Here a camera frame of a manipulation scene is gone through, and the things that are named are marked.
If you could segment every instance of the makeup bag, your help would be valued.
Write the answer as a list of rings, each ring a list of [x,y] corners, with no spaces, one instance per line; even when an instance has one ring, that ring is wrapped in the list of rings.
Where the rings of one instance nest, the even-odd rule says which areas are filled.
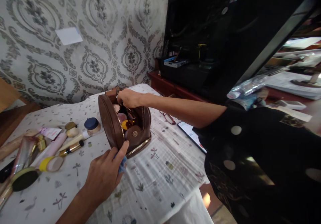
[[[151,140],[151,115],[148,107],[131,109],[120,105],[119,113],[125,114],[127,120],[132,120],[133,124],[133,126],[126,126],[127,130],[125,130],[114,108],[114,105],[117,105],[118,92],[119,88],[114,88],[98,96],[99,112],[110,147],[120,149],[126,137],[129,140],[126,157],[131,158],[143,150]]]

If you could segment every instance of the person's left hand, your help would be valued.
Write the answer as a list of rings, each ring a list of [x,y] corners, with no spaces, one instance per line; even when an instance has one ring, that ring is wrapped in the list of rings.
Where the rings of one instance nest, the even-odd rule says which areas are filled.
[[[129,141],[126,140],[119,151],[113,147],[91,161],[86,183],[80,190],[85,201],[98,206],[111,195],[124,174],[118,174],[118,169],[128,147]]]

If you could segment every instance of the black shirt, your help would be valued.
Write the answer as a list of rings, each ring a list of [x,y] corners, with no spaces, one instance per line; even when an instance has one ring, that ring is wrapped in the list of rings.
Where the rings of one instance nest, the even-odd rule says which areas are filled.
[[[205,171],[238,224],[319,223],[321,138],[278,110],[229,107],[193,129]]]

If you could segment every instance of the white tablecloth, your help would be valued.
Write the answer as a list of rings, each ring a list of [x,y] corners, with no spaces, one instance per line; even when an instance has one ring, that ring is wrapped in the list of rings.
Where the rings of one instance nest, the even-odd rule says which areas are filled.
[[[131,89],[159,95],[146,84]],[[64,126],[69,121],[85,130],[87,118],[101,120],[98,95],[81,103],[54,105],[28,114],[8,141],[31,128]],[[158,110],[151,108],[150,112],[151,143],[127,161],[120,184],[87,223],[164,223],[179,211],[195,189],[208,183],[205,155],[177,125],[166,122]],[[29,188],[13,193],[0,213],[0,223],[55,223],[84,185],[91,160],[108,149],[102,128],[85,141],[84,147],[67,155],[59,171],[44,172]],[[0,169],[17,152],[2,160]]]

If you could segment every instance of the hand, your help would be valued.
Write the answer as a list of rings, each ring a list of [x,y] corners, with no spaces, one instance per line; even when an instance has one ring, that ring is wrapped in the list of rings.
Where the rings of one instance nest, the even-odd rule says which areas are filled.
[[[118,104],[123,102],[123,105],[127,108],[136,108],[141,106],[140,100],[143,95],[129,89],[124,89],[118,93],[117,101]]]
[[[85,185],[80,190],[84,201],[97,207],[111,195],[124,174],[118,174],[118,169],[128,147],[129,141],[126,140],[119,151],[113,147],[91,161]]]

